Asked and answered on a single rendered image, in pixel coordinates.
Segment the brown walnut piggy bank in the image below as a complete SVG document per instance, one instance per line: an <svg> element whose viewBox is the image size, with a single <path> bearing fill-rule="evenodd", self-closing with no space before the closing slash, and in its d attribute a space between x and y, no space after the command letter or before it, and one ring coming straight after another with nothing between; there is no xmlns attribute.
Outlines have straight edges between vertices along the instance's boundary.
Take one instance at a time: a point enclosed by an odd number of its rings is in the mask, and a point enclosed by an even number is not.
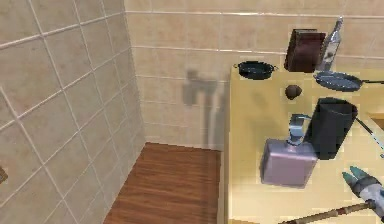
<svg viewBox="0 0 384 224"><path fill-rule="evenodd" d="M288 85L285 89L285 96L289 100L293 100L294 98L300 96L302 93L302 89L298 85Z"/></svg>

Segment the pale yellow counter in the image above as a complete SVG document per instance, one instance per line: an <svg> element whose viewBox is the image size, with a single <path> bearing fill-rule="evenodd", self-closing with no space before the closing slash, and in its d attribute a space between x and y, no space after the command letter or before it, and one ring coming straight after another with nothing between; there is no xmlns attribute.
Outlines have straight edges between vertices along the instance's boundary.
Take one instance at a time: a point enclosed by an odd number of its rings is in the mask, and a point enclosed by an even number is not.
<svg viewBox="0 0 384 224"><path fill-rule="evenodd" d="M381 70L362 70L364 79L379 81ZM298 85L300 96L289 100L288 85ZM224 202L220 224L279 224L333 208L359 203L342 173L357 166L384 184L380 148L354 123L333 160L320 160L303 189L265 185L259 166L268 138L288 136L293 113L312 114L320 97L345 99L358 107L358 117L384 119L384 85L365 84L357 92L336 92L319 86L310 74L283 69L267 80L254 81L231 69L224 146Z"/></svg>

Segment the purple soap dispenser bottle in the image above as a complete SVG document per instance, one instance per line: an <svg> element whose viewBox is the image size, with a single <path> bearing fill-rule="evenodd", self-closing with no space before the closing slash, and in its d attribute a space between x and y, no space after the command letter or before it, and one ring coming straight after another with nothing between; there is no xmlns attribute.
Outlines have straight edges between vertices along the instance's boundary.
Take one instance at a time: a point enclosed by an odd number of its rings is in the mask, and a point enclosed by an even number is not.
<svg viewBox="0 0 384 224"><path fill-rule="evenodd" d="M267 139L260 163L263 184L304 188L317 163L311 143L304 140L303 125L311 117L292 114L288 125L289 137Z"/></svg>

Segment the dark red book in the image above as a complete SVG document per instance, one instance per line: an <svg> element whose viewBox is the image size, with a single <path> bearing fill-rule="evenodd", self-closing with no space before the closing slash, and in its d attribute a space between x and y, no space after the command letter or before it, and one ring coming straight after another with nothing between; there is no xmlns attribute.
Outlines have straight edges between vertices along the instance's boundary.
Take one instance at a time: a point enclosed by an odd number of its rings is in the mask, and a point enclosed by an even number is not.
<svg viewBox="0 0 384 224"><path fill-rule="evenodd" d="M289 72L314 72L324 39L325 33L317 29L293 29L284 68Z"/></svg>

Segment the black cup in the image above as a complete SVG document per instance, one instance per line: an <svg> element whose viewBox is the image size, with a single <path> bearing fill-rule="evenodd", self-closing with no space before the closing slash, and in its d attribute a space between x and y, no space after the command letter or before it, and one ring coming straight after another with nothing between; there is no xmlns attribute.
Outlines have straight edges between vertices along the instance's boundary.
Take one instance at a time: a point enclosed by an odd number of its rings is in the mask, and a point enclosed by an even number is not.
<svg viewBox="0 0 384 224"><path fill-rule="evenodd" d="M346 100L318 99L304 138L312 144L318 159L336 157L357 115L357 107Z"/></svg>

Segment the dark blue frying pan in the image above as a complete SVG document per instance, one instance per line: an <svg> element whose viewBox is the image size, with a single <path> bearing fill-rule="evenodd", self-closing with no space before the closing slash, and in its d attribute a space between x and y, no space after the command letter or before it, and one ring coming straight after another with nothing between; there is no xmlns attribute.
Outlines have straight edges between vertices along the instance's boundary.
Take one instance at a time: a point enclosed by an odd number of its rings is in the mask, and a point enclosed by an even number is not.
<svg viewBox="0 0 384 224"><path fill-rule="evenodd" d="M316 82L327 89L341 92L355 92L363 84L383 84L384 81L362 80L343 72L320 71L314 75Z"/></svg>

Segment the clear glass bottle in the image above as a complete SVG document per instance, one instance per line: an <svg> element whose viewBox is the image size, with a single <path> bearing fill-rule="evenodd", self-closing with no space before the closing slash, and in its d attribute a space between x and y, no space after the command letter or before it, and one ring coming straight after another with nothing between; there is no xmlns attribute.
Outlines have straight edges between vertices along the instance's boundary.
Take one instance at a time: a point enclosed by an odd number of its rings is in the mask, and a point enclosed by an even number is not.
<svg viewBox="0 0 384 224"><path fill-rule="evenodd" d="M331 69L338 47L341 43L340 29L342 24L343 18L339 17L332 32L324 40L316 67L318 71L329 71Z"/></svg>

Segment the brown wooden stick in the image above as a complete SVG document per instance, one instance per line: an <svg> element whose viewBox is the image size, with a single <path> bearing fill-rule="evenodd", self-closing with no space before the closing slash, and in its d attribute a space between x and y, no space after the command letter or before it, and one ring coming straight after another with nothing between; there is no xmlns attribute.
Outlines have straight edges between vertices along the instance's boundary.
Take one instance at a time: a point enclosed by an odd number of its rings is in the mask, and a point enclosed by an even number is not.
<svg viewBox="0 0 384 224"><path fill-rule="evenodd" d="M279 224L308 224L308 223L316 222L319 220L338 217L340 215L347 215L347 214L361 211L361 210L374 209L375 207L376 205L373 200L367 200L364 203L345 206L338 209L332 209L327 212L317 213L317 214L313 214L313 215L309 215L301 218L296 218L293 220L283 221Z"/></svg>

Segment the thin grey utensil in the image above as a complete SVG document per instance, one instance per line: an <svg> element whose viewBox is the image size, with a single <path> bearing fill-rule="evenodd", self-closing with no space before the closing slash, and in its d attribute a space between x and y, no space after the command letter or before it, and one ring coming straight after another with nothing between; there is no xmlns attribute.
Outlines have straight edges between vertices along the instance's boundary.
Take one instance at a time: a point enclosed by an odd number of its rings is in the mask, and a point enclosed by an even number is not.
<svg viewBox="0 0 384 224"><path fill-rule="evenodd" d="M372 118L369 117L360 117L357 118L356 121L380 148L379 156L384 161L384 140L380 134L380 127L374 122Z"/></svg>

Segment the teal grey scrub brush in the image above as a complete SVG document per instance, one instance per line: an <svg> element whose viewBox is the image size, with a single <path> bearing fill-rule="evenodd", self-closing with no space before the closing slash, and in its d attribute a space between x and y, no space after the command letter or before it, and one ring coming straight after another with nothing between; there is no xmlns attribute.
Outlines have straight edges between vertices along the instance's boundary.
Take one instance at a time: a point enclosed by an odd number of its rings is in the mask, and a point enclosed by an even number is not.
<svg viewBox="0 0 384 224"><path fill-rule="evenodd" d="M343 172L342 176L358 198L375 203L373 211L384 223L384 185L376 177L356 166L351 166L350 173Z"/></svg>

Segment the black two-handled pan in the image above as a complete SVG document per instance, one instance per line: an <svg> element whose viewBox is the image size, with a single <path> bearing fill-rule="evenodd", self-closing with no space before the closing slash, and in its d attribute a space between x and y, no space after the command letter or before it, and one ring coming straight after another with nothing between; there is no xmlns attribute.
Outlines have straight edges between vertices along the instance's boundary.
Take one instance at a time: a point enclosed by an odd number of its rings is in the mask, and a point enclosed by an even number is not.
<svg viewBox="0 0 384 224"><path fill-rule="evenodd" d="M243 61L236 65L239 74L251 80L266 80L278 69L277 66L262 61Z"/></svg>

